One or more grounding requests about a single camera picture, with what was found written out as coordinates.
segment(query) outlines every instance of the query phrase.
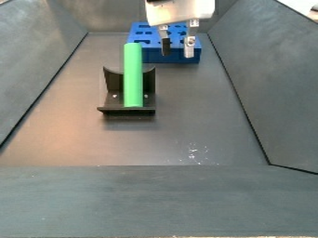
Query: blue pegboard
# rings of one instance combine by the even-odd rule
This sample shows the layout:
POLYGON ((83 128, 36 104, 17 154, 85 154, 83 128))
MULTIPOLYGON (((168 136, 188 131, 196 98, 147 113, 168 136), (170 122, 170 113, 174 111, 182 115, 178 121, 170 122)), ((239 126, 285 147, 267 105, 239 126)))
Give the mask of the blue pegboard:
POLYGON ((140 43, 143 47, 144 63, 199 63, 202 55, 202 43, 196 37, 195 57, 184 57, 186 24, 168 25, 168 37, 171 41, 171 54, 162 55, 162 40, 156 27, 150 27, 147 22, 135 22, 131 27, 127 43, 140 43))

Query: green cylinder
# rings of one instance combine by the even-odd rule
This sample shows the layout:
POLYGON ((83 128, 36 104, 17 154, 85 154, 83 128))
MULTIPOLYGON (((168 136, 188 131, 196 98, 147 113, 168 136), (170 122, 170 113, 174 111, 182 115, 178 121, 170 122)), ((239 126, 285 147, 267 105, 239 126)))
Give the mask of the green cylinder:
POLYGON ((124 45, 124 107, 143 107, 142 45, 124 45))

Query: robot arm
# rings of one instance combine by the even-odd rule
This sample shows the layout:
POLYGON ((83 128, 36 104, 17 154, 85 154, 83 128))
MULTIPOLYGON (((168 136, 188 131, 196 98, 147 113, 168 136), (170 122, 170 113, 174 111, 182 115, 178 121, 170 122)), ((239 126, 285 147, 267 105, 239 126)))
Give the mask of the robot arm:
POLYGON ((186 21, 184 56, 194 57, 194 46, 200 19, 210 19, 215 11, 215 0, 146 0, 150 26, 158 26, 163 55, 170 54, 168 24, 186 21))

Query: dark gray surface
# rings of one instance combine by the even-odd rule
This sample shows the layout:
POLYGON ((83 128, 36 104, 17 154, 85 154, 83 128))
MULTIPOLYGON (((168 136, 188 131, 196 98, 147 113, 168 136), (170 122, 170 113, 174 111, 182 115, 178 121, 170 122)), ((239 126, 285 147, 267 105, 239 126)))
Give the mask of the dark gray surface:
MULTIPOLYGON (((57 0, 72 16, 95 33, 127 33, 134 21, 146 21, 144 0, 57 0)), ((223 13, 238 0, 216 0, 211 20, 203 20, 200 32, 206 33, 223 13)))
POLYGON ((0 144, 85 30, 55 1, 15 0, 0 6, 0 144))
POLYGON ((0 169, 8 237, 317 236, 318 177, 271 166, 0 169))
POLYGON ((152 120, 107 121, 101 68, 120 70, 127 35, 89 34, 3 147, 0 165, 266 165, 220 60, 199 37, 199 65, 156 65, 152 120))
POLYGON ((317 23, 239 0, 210 36, 270 161, 318 172, 317 23))

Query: black stand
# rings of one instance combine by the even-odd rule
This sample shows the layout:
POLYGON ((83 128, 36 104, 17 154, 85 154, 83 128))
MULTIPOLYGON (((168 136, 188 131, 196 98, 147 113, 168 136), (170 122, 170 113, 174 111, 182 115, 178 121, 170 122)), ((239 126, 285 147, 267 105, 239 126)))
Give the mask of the black stand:
POLYGON ((124 107, 123 93, 123 73, 116 73, 107 68, 104 70, 104 78, 107 85, 107 97, 103 107, 97 110, 111 116, 142 116, 155 115, 155 68, 143 73, 143 107, 124 107))

